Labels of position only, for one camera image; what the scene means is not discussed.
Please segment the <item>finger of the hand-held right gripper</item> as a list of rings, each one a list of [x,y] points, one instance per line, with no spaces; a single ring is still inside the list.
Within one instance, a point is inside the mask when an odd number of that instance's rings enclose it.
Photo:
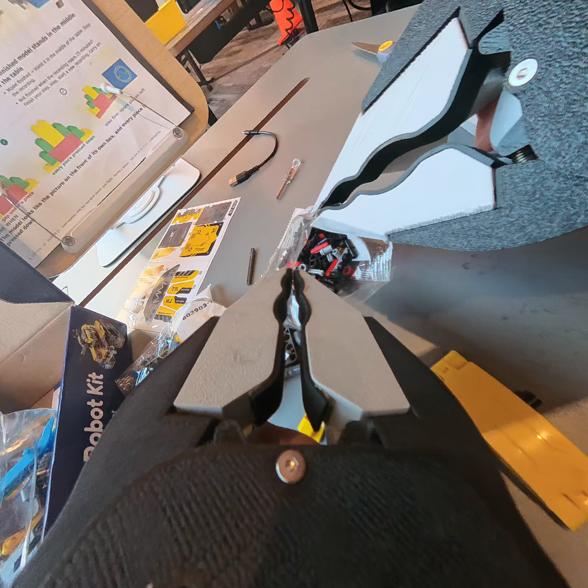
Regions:
[[[315,228],[385,240],[392,233],[469,217],[496,205],[497,161],[463,145],[436,148],[390,187],[323,208]]]
[[[316,206],[341,206],[369,191],[364,186],[377,180],[387,165],[449,135],[498,95],[511,59],[509,51],[486,48],[492,33],[469,41],[460,18],[442,24],[374,101],[362,107]],[[455,146],[445,143],[430,151],[449,145]],[[488,156],[497,161],[496,175],[501,163]]]

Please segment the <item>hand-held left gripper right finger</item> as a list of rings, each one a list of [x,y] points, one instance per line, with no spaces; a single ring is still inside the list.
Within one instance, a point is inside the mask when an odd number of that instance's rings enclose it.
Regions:
[[[313,430],[400,415],[410,404],[368,322],[306,272],[294,271],[299,307],[300,377]]]

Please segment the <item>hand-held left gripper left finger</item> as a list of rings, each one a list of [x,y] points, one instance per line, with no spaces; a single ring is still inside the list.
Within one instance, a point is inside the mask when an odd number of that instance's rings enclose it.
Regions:
[[[283,396],[283,323],[292,270],[264,278],[228,307],[180,389],[178,410],[261,425]]]

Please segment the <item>plastic bag of black parts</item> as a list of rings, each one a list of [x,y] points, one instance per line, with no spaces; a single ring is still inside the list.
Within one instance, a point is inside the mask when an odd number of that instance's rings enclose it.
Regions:
[[[317,213],[296,208],[263,277],[282,268],[305,271],[349,304],[364,303],[392,277],[388,240],[313,226]]]

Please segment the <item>large yellow panel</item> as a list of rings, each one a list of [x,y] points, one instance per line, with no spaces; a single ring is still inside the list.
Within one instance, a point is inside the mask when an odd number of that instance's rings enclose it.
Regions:
[[[481,367],[451,351],[431,370],[487,444],[568,529],[587,523],[587,455]]]

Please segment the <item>grey desk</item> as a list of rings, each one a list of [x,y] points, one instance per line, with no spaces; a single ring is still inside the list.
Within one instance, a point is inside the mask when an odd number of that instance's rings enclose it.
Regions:
[[[240,198],[205,284],[228,306],[268,266],[295,207],[312,205],[379,67],[353,40],[397,39],[415,9],[313,33],[276,63],[184,155],[202,173],[188,204]],[[280,200],[294,158],[301,161]],[[587,452],[587,229],[517,249],[393,246],[389,284],[362,306],[425,361],[455,350]]]

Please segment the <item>person's right hand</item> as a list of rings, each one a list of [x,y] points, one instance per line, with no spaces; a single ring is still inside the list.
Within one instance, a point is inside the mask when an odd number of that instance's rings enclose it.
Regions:
[[[477,125],[474,135],[474,147],[476,149],[485,152],[492,152],[494,150],[490,140],[490,130],[492,128],[498,102],[499,97],[489,101],[477,113]]]

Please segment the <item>person's left hand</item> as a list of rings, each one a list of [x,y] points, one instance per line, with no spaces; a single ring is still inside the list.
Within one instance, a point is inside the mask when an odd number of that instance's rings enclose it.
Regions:
[[[317,445],[318,443],[298,430],[283,428],[272,423],[256,427],[247,437],[250,443],[265,445]]]

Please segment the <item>dark grey holed beam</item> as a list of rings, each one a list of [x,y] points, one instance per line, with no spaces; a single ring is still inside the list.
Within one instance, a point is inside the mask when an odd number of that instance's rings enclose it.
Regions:
[[[284,379],[290,380],[300,374],[300,331],[287,324],[283,326],[285,337]]]

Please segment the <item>plastic bag of yellow parts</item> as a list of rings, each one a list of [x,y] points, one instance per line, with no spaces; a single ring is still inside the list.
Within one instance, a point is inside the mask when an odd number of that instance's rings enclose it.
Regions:
[[[210,318],[218,318],[225,307],[214,301],[211,285],[196,298],[181,306],[169,326],[149,342],[138,358],[116,380],[119,390],[127,396],[167,356],[192,336]]]

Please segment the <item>yellow and grey sticker sheet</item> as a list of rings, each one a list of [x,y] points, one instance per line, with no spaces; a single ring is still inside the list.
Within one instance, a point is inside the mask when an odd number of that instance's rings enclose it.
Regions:
[[[176,212],[119,313],[130,329],[159,333],[195,300],[240,198]]]

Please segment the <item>orange traffic cone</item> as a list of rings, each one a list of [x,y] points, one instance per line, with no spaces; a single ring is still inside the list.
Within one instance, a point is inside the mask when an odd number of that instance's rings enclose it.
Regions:
[[[278,44],[290,48],[300,37],[303,18],[296,10],[293,1],[270,1],[269,9],[280,29],[281,37]]]

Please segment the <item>dark blue kit box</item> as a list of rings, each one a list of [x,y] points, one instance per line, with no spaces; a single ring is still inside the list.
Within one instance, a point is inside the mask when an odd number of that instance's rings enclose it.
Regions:
[[[120,407],[115,380],[131,359],[125,325],[75,305],[1,245],[1,411],[56,408],[43,534]]]

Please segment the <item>yellow storage bin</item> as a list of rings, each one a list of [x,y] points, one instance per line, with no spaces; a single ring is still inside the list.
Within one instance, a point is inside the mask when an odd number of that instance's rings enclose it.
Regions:
[[[164,45],[187,27],[177,1],[167,1],[145,24]]]

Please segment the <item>poster display board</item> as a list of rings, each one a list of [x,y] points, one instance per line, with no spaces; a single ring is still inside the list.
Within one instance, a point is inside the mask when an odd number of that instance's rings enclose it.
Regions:
[[[1,245],[69,269],[208,119],[126,1],[1,1]]]

